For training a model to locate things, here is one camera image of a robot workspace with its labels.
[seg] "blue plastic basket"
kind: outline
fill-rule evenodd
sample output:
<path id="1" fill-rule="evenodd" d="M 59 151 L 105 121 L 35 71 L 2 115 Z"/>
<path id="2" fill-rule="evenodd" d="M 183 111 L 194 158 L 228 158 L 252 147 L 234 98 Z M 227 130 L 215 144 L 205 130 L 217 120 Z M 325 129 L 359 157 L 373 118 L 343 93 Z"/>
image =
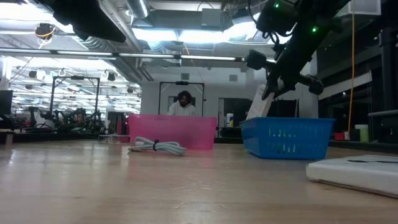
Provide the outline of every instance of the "blue plastic basket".
<path id="1" fill-rule="evenodd" d="M 266 159 L 324 159 L 334 121 L 252 118 L 241 123 L 244 148 Z"/>

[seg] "white cable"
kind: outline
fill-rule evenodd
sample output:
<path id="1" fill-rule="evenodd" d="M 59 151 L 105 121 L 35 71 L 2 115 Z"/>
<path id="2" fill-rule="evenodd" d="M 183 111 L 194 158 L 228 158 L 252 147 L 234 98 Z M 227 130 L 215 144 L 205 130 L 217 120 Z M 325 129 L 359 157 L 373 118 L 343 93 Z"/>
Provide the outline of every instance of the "white cable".
<path id="1" fill-rule="evenodd" d="M 154 150 L 155 142 L 143 138 L 143 137 L 136 137 L 136 146 L 129 147 L 130 151 L 146 151 L 146 150 Z M 174 153 L 176 155 L 182 156 L 185 154 L 184 147 L 181 147 L 178 142 L 158 142 L 155 144 L 156 151 L 164 151 Z"/>

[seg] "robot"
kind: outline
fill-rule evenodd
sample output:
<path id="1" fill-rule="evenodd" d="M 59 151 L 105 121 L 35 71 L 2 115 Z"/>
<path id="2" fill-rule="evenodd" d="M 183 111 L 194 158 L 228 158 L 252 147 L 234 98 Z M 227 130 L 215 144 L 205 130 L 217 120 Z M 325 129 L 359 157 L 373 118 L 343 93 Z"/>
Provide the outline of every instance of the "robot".
<path id="1" fill-rule="evenodd" d="M 351 0 L 268 0 L 261 11 L 256 28 L 264 38 L 275 43 L 276 63 L 268 62 L 267 57 L 251 50 L 245 58 L 249 68 L 267 69 L 266 90 L 262 96 L 265 100 L 270 93 L 274 98 L 295 90 L 301 83 L 309 86 L 309 91 L 316 95 L 323 92 L 323 85 L 316 77 L 303 76 L 300 71 L 312 59 L 312 55 L 330 31 L 341 32 L 342 22 L 334 18 L 336 13 Z M 291 35 L 286 44 L 280 44 L 278 35 Z"/>

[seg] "wooden table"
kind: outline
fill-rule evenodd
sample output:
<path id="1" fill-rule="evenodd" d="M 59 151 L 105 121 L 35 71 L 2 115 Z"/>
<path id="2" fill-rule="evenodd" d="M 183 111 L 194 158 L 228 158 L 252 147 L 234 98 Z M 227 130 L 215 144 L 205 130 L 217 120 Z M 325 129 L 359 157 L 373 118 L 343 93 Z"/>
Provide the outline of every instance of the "wooden table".
<path id="1" fill-rule="evenodd" d="M 97 141 L 0 151 L 0 223 L 398 223 L 398 200 L 307 180 L 242 145 L 184 157 Z M 331 148 L 328 157 L 370 152 Z"/>

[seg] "red object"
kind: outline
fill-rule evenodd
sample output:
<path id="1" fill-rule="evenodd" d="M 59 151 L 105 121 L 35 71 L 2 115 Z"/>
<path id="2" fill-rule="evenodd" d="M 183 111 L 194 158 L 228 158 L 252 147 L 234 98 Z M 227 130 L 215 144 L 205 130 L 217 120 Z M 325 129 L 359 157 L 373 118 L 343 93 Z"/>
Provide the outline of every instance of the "red object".
<path id="1" fill-rule="evenodd" d="M 187 149 L 212 150 L 216 134 L 216 118 L 130 114 L 130 139 L 144 137 L 151 141 L 178 142 Z"/>
<path id="2" fill-rule="evenodd" d="M 335 133 L 335 140 L 344 140 L 344 133 Z"/>

